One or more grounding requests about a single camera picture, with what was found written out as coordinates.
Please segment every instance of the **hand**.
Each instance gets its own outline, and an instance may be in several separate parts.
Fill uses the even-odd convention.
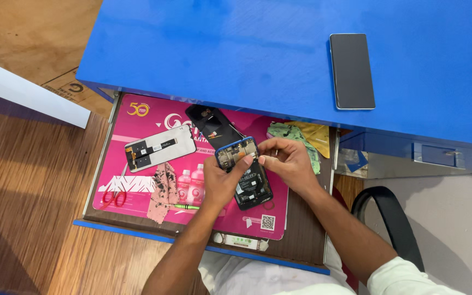
[[[201,207],[213,208],[216,214],[232,200],[236,185],[252,164],[252,156],[247,155],[236,163],[230,173],[218,166],[214,156],[208,157],[203,162],[203,176],[205,179],[205,199]]]
[[[301,197],[306,198],[321,189],[302,142],[273,137],[260,143],[258,149],[259,164],[278,174]]]

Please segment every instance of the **yellow cloth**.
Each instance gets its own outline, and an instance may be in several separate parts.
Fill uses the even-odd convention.
[[[305,139],[314,146],[322,156],[329,158],[329,126],[290,121],[287,125],[293,125],[302,131]]]

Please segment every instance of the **blue desk surface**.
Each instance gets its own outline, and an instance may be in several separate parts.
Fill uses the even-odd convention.
[[[375,110],[336,109],[332,33],[367,35]],[[472,1],[104,0],[76,77],[472,143]]]

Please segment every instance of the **phone display assembly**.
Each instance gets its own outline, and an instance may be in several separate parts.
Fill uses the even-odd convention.
[[[336,107],[340,110],[374,109],[374,91],[365,34],[332,34],[329,40]]]
[[[245,137],[217,108],[193,104],[185,110],[185,113],[214,149],[222,148]]]
[[[128,168],[137,172],[196,151],[189,125],[182,125],[125,145]]]
[[[227,172],[246,155],[253,156],[251,167],[240,178],[234,193],[240,210],[250,209],[272,199],[271,185],[265,168],[258,163],[259,151],[254,138],[246,137],[224,146],[218,149],[215,155],[220,168]]]

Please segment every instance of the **pink bottle illustration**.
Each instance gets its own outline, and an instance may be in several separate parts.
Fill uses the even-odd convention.
[[[190,175],[187,204],[199,206],[203,201],[204,193],[205,188],[203,186],[203,164],[198,164],[198,169]]]
[[[190,186],[190,171],[183,170],[183,175],[178,177],[178,196],[180,204],[187,204],[187,195]]]

